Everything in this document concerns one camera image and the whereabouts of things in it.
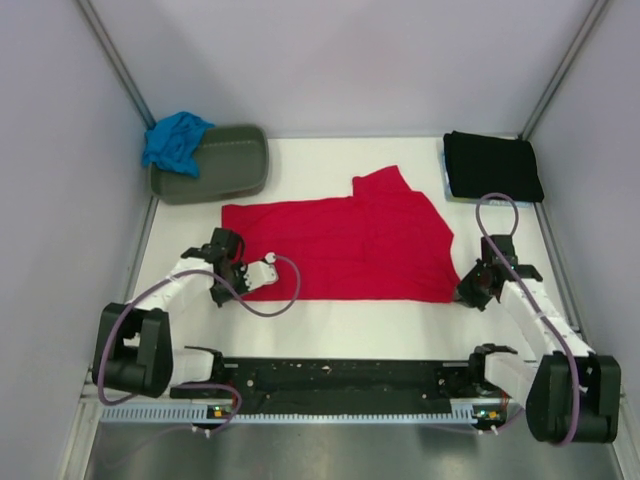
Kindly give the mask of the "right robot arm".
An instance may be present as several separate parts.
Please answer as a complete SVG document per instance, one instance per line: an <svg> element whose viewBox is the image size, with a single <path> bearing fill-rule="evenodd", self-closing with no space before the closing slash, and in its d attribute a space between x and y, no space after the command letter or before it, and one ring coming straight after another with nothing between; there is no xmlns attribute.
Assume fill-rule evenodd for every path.
<svg viewBox="0 0 640 480"><path fill-rule="evenodd" d="M454 292L455 302L486 309L496 301L520 329L535 360L513 347L483 344L469 357L466 380L476 394L506 393L540 442L611 443L618 434L621 367L570 327L541 274L519 262L509 235L485 235L481 257Z"/></svg>

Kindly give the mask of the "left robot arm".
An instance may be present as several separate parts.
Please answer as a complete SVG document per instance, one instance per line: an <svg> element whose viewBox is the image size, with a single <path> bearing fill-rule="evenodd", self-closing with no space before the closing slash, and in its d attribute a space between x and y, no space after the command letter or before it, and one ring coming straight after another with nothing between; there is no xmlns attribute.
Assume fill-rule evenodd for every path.
<svg viewBox="0 0 640 480"><path fill-rule="evenodd" d="M158 398L189 382L209 397L224 390L227 374L214 364L216 353L173 342L171 322L204 293L218 307L247 293L244 250L239 234L216 228L208 243L182 253L165 278L129 302L102 310L92 380L103 404Z"/></svg>

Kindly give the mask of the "red t shirt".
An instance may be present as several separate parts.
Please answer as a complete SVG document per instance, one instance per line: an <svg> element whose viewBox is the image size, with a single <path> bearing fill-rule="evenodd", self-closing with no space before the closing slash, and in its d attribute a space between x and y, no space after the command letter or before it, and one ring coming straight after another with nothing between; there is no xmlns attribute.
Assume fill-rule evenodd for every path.
<svg viewBox="0 0 640 480"><path fill-rule="evenodd" d="M390 166L352 180L347 197L233 205L223 227L253 262L273 252L294 262L252 301L410 300L450 303L459 282L454 234L428 197Z"/></svg>

